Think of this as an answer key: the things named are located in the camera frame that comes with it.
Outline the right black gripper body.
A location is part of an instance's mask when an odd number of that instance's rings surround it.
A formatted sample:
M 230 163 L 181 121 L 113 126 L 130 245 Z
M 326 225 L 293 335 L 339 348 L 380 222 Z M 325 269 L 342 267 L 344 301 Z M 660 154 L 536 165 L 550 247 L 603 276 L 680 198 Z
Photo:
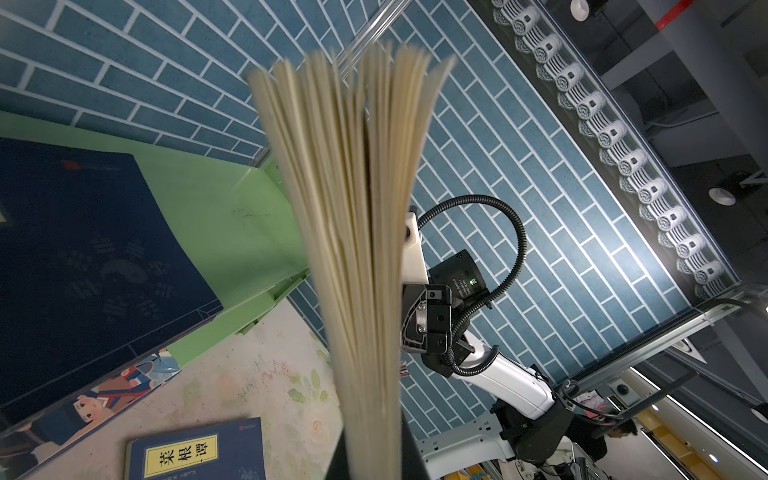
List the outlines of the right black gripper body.
M 470 377 L 489 367 L 489 348 L 458 330 L 461 315 L 483 306 L 489 293 L 469 252 L 462 250 L 426 271 L 424 283 L 402 288 L 401 350 L 418 354 L 430 370 L 449 378 Z

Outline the small blue book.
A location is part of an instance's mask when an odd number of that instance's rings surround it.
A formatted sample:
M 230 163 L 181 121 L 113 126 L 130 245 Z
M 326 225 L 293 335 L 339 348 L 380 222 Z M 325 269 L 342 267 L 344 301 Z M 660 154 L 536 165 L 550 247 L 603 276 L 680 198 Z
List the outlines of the small blue book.
M 261 419 L 237 419 L 132 440 L 125 479 L 264 479 Z

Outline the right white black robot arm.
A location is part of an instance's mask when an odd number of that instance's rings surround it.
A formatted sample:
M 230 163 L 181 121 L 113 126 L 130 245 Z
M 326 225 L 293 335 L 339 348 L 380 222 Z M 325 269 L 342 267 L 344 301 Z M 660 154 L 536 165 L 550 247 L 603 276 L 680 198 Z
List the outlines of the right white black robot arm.
M 401 348 L 421 354 L 437 370 L 449 351 L 453 286 L 429 280 L 421 248 L 405 246 L 402 258 Z M 499 356 L 469 383 L 493 395 L 489 412 L 444 434 L 422 440 L 418 450 L 429 478 L 473 464 L 505 460 L 521 479 L 602 479 L 586 453 L 565 433 L 574 414 L 535 370 Z

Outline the illustrated cartoon cover book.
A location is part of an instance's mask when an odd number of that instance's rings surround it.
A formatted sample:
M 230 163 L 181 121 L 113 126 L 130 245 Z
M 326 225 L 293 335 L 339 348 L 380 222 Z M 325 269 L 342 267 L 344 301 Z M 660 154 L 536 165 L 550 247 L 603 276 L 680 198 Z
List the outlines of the illustrated cartoon cover book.
M 87 389 L 1 438 L 1 477 L 24 476 L 181 371 L 166 349 Z

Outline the blue book yellow label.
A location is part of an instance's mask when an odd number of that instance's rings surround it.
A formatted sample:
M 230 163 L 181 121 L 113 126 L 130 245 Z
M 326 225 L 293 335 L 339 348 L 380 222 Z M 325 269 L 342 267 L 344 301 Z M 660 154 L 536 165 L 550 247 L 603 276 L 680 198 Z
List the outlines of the blue book yellow label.
M 2 140 L 3 428 L 219 307 L 132 155 Z

